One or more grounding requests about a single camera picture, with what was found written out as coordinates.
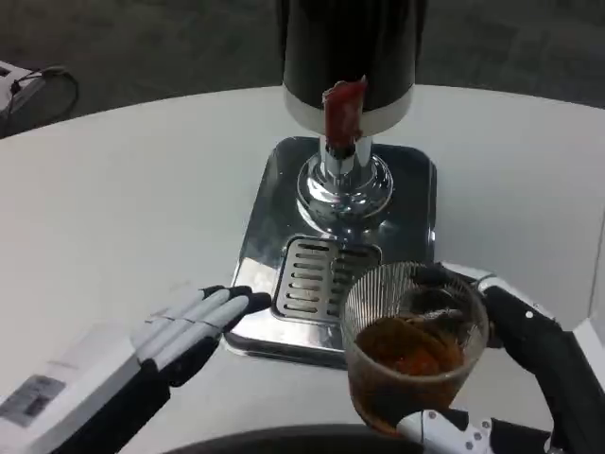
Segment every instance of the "gray carpet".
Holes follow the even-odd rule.
[[[429,2],[420,83],[605,106],[605,0]],[[278,84],[276,36],[273,0],[0,1],[0,60],[67,65],[81,85],[75,115]],[[68,92],[49,86],[15,131]]]

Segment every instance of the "white table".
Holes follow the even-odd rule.
[[[604,128],[597,109],[419,86],[409,115],[378,140],[435,161],[438,259],[498,271],[571,328],[588,311]],[[272,87],[168,99],[1,141],[0,398],[92,323],[133,327],[171,289],[229,284],[266,158],[297,134],[308,135]],[[502,352],[483,356],[457,404],[550,425],[532,377]],[[344,373],[220,349],[123,452],[358,421]]]

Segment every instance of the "white device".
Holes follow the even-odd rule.
[[[127,333],[95,326],[0,406],[0,453],[52,452],[140,369]]]
[[[15,80],[19,80],[32,73],[28,69],[20,68],[13,64],[5,61],[0,61],[0,116],[7,114],[8,107],[10,105],[10,99],[12,93],[10,92],[10,85]],[[38,90],[44,85],[43,78],[27,79],[20,82],[21,90],[15,95],[10,106],[10,111],[13,114],[23,104],[30,99]]]

